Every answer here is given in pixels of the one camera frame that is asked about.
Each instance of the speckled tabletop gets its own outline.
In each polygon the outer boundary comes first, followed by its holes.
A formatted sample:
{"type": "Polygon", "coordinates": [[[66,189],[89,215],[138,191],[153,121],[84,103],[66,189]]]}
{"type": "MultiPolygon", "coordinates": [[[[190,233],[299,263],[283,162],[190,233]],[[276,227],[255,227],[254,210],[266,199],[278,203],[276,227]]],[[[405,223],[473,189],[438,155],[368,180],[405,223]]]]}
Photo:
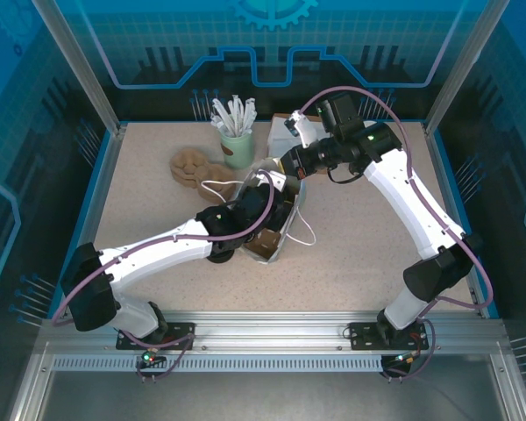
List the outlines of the speckled tabletop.
{"type": "MultiPolygon", "coordinates": [[[[253,127],[256,160],[267,154],[270,123],[253,127]]],[[[442,203],[423,130],[406,123],[416,172],[442,203]]],[[[209,123],[128,124],[96,235],[96,247],[123,246],[168,231],[210,206],[174,181],[168,162],[183,147],[222,162],[209,123]]],[[[242,180],[245,171],[237,172],[242,180]]],[[[367,180],[348,185],[326,175],[307,180],[301,208],[317,243],[287,240],[279,259],[262,265],[241,252],[223,265],[194,260],[153,275],[128,289],[163,310],[379,310],[403,287],[402,272],[419,260],[415,245],[381,193],[367,180]]],[[[310,241],[296,219],[290,231],[310,241]]],[[[465,280],[448,296],[471,302],[465,280]]],[[[440,303],[437,310],[459,309],[440,303]]]]}

